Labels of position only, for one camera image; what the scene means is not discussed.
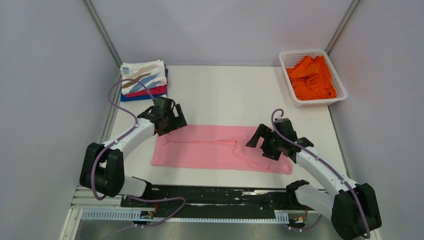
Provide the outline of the white patterned folded shirt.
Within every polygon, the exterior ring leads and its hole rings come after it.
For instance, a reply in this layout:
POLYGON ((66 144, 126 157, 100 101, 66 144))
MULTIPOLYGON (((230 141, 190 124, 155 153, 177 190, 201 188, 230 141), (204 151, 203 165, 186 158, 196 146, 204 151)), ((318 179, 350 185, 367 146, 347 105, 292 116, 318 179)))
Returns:
POLYGON ((142 92, 145 88, 151 90, 168 85, 166 77, 166 65, 163 60, 123 63, 120 67, 121 76, 124 81, 121 85, 123 95, 142 92))

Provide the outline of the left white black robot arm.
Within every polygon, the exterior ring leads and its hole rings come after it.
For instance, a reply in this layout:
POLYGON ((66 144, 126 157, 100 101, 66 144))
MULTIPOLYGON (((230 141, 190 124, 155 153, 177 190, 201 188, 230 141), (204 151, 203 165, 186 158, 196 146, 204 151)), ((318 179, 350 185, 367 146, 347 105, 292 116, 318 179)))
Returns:
POLYGON ((98 200, 104 197, 134 196, 140 206, 153 201, 151 183, 125 174, 124 161, 140 144, 157 135, 163 136, 187 126, 180 104, 159 96, 139 115, 130 114, 134 122, 117 137, 87 148, 79 177, 81 186, 92 190, 98 200))

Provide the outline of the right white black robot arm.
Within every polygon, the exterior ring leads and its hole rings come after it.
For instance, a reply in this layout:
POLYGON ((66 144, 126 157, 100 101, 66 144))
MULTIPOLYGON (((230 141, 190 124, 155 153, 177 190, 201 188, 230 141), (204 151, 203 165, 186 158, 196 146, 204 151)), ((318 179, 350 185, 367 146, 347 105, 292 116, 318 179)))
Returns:
POLYGON ((290 208, 311 207, 329 219, 344 240, 369 238, 371 231, 382 226, 375 190, 335 170, 310 140, 297 136, 289 119, 276 118, 272 127, 260 124, 246 147, 255 148, 260 139, 262 156, 274 161, 280 156, 290 158, 324 188, 318 190, 303 179, 287 185, 285 201, 290 208))

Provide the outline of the blue folded shirt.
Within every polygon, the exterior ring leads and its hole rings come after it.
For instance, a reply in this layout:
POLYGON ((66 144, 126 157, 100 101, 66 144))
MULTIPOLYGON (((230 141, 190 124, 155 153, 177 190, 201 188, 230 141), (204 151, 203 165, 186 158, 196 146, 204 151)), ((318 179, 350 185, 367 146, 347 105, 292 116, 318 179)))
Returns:
MULTIPOLYGON (((152 94, 154 98, 166 95, 168 92, 168 69, 165 68, 165 77, 166 77, 166 85, 157 86, 150 88, 149 91, 152 94)), ((120 94, 120 101, 121 102, 131 102, 131 101, 141 101, 141 100, 148 100, 150 99, 150 95, 148 92, 140 85, 137 84, 136 86, 140 87, 140 91, 134 92, 134 93, 128 93, 128 94, 120 94)))

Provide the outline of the orange t shirt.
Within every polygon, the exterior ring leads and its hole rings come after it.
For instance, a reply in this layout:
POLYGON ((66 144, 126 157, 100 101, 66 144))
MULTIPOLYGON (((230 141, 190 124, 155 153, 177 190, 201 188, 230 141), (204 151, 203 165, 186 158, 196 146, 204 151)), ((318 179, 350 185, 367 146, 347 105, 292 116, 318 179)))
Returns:
POLYGON ((286 69, 295 97, 300 101, 335 99, 337 91, 324 56, 304 56, 286 69))

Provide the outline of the pink t shirt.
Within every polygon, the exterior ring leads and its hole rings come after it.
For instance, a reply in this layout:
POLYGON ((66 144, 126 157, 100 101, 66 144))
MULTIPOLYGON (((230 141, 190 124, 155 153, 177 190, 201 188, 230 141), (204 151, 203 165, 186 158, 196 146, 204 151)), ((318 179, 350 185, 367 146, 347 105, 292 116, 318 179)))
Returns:
POLYGON ((247 147, 254 126, 188 125, 159 136, 151 165, 157 167, 238 170, 290 175, 291 160, 264 157, 259 147, 247 147))

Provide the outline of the white plastic basket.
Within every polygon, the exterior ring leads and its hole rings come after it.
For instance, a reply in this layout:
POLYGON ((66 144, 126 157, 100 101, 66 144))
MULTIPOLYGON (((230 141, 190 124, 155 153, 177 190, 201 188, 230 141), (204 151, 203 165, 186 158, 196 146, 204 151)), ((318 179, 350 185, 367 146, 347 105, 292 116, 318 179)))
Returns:
POLYGON ((291 50, 284 51, 279 54, 279 60, 281 63, 283 75, 285 76, 289 93, 293 102, 293 105, 296 108, 304 108, 304 107, 317 107, 317 106, 328 106, 334 102, 342 101, 347 98, 347 92, 340 80, 333 64, 331 63, 327 53, 321 49, 305 49, 305 50, 291 50), (286 71, 287 68, 294 67, 303 57, 311 56, 315 58, 317 56, 324 56, 326 64, 331 72, 332 76, 332 84, 336 90, 337 97, 331 99, 320 99, 320 100, 306 100, 302 101, 296 98, 293 87, 291 85, 288 73, 286 71))

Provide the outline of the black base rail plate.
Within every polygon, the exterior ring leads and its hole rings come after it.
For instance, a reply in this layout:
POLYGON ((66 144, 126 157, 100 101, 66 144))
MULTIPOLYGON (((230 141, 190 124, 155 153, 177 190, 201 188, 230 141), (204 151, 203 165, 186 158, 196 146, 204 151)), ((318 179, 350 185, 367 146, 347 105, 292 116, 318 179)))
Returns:
POLYGON ((308 207, 294 199, 284 188, 222 186, 153 185, 147 192, 149 202, 121 198, 124 208, 154 208, 155 217, 169 216, 185 198, 186 203, 176 218, 267 220, 275 211, 303 215, 308 207))

